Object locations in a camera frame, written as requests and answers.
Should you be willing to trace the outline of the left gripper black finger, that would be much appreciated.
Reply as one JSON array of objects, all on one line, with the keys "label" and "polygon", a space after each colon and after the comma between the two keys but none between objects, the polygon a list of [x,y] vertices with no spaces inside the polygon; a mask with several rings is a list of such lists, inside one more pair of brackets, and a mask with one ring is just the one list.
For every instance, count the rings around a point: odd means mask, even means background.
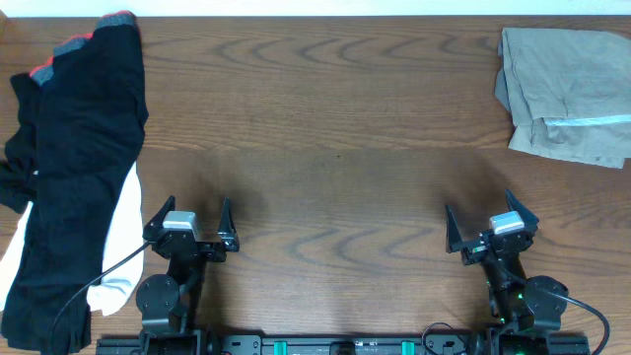
[{"label": "left gripper black finger", "polygon": [[233,221],[231,199],[229,197],[226,197],[223,202],[217,234],[226,251],[240,251],[240,240]]},{"label": "left gripper black finger", "polygon": [[171,195],[162,208],[150,219],[143,228],[143,239],[146,242],[157,242],[166,233],[164,221],[167,215],[175,210],[175,197]]}]

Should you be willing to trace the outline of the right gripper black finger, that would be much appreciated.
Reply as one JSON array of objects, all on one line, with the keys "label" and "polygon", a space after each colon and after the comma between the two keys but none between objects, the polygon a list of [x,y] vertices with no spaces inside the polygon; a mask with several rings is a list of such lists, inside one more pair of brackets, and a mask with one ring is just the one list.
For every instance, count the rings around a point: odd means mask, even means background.
[{"label": "right gripper black finger", "polygon": [[460,252],[464,248],[464,244],[456,222],[456,217],[449,205],[445,206],[445,210],[447,216],[446,252]]},{"label": "right gripper black finger", "polygon": [[538,230],[539,219],[519,202],[509,189],[505,190],[505,197],[509,210],[517,212],[520,215],[525,223],[525,229],[529,232],[536,232]]}]

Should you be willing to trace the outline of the black leggings grey red waistband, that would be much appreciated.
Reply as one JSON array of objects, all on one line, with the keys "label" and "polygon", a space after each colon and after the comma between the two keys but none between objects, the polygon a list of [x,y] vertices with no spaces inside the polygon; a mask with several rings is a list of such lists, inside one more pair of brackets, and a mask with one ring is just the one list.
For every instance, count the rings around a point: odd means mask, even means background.
[{"label": "black leggings grey red waistband", "polygon": [[1,333],[12,348],[69,354],[91,341],[87,292],[104,278],[108,228],[145,137],[135,17],[101,17],[28,74],[40,85],[37,195]]}]

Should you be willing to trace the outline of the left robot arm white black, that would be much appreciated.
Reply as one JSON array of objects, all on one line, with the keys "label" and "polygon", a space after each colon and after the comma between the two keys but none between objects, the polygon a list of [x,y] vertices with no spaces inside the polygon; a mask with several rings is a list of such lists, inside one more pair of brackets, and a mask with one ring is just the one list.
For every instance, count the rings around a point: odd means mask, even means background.
[{"label": "left robot arm white black", "polygon": [[193,329],[206,265],[240,250],[230,198],[223,201],[217,235],[218,242],[201,241],[196,214],[177,211],[173,196],[144,227],[143,239],[169,262],[165,274],[148,277],[137,289],[144,333],[161,337]]}]

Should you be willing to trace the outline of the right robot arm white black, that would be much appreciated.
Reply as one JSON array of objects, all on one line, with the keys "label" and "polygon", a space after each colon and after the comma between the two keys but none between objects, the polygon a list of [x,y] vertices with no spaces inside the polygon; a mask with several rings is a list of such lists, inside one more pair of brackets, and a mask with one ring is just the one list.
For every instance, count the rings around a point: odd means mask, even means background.
[{"label": "right robot arm white black", "polygon": [[520,255],[533,245],[539,219],[513,193],[508,211],[489,218],[488,228],[464,240],[451,207],[446,208],[446,251],[458,252],[465,266],[484,270],[494,316],[516,333],[546,333],[561,327],[568,289],[548,276],[526,277]]}]

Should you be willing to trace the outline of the folded khaki trousers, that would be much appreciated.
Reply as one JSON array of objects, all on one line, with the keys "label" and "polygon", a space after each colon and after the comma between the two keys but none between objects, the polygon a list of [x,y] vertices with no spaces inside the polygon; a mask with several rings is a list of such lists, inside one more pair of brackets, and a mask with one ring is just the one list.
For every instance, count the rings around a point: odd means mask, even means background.
[{"label": "folded khaki trousers", "polygon": [[608,32],[505,28],[495,96],[512,150],[620,169],[630,158],[630,40]]}]

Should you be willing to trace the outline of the black garment with white logo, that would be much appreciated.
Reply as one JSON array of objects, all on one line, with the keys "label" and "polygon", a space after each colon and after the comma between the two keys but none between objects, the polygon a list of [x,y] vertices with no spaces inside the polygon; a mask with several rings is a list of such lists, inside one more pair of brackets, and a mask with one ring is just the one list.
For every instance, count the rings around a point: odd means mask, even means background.
[{"label": "black garment with white logo", "polygon": [[28,73],[12,76],[10,83],[19,104],[19,129],[4,148],[5,159],[1,161],[1,204],[22,214],[37,195],[36,132],[40,85]]}]

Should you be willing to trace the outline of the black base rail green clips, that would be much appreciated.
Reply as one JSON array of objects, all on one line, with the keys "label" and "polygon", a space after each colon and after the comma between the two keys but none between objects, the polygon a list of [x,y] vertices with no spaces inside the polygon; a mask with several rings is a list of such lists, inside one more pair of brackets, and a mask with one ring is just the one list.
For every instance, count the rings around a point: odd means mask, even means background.
[{"label": "black base rail green clips", "polygon": [[513,354],[589,355],[583,336],[536,338],[502,335],[494,346],[478,334],[430,332],[419,337],[272,337],[227,335],[159,339],[105,338],[97,343],[97,355],[201,354],[201,355],[431,355]]}]

